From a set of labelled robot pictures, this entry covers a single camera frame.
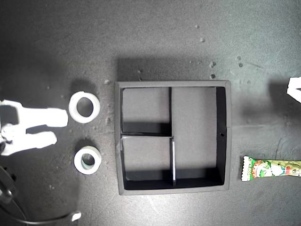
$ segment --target snack package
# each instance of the snack package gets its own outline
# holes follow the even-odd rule
[[[301,177],[301,161],[256,160],[244,157],[242,181],[277,176]]]

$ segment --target white plastic part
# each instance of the white plastic part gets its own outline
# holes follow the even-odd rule
[[[82,158],[84,154],[90,154],[94,158],[95,162],[93,165],[87,165],[84,163]],[[74,165],[76,169],[86,175],[95,173],[98,170],[101,162],[102,156],[100,152],[92,146],[83,147],[75,154],[74,157]]]
[[[78,212],[73,214],[71,221],[73,222],[73,221],[76,221],[80,218],[81,218],[81,212],[78,211]]]
[[[287,94],[301,103],[301,77],[290,78],[287,88]]]
[[[89,117],[82,116],[77,110],[77,104],[80,99],[87,98],[92,102],[93,111]],[[85,93],[84,91],[77,92],[72,95],[69,102],[69,113],[70,116],[79,123],[88,123],[95,119],[100,112],[100,102],[97,97],[91,93]]]
[[[0,101],[1,105],[14,107],[17,111],[19,122],[17,125],[7,124],[1,128],[2,138],[0,141],[8,141],[1,155],[11,155],[31,148],[43,148],[54,145],[57,142],[57,138],[53,132],[27,134],[26,130],[40,125],[65,127],[68,124],[68,114],[65,110],[57,108],[25,108],[19,102],[8,100]]]

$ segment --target black cable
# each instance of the black cable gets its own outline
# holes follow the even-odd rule
[[[61,221],[62,219],[65,218],[70,218],[70,220],[72,219],[74,214],[80,213],[79,211],[76,212],[72,212],[72,213],[68,213],[66,215],[63,215],[61,217],[58,218],[53,218],[50,220],[43,220],[43,221],[27,221],[25,214],[23,212],[23,210],[19,207],[19,205],[13,200],[13,203],[17,206],[17,208],[20,210],[20,212],[22,213],[24,220],[19,219],[17,217],[15,217],[14,215],[12,215],[9,211],[7,211],[3,206],[0,205],[0,210],[2,210],[6,215],[8,215],[9,217],[11,217],[14,221],[17,221],[19,223],[23,223],[23,224],[28,224],[28,225],[47,225],[47,224],[53,224],[53,223],[57,223],[58,221]]]
[[[12,200],[12,202],[18,208],[18,210],[20,211],[20,213],[22,214],[24,220],[27,220],[23,209],[15,202],[15,200]]]

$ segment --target cartoon character print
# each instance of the cartoon character print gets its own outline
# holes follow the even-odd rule
[[[259,160],[254,163],[252,170],[253,178],[263,178],[274,176],[271,169],[271,163],[269,161]]]

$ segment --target small hole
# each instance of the small hole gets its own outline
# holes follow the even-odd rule
[[[83,154],[82,160],[88,166],[93,166],[95,164],[95,159],[90,154]]]
[[[81,98],[77,103],[78,112],[84,116],[89,117],[93,112],[93,104],[88,98]]]
[[[13,181],[16,181],[16,176],[14,174],[11,175],[11,178],[13,179]]]

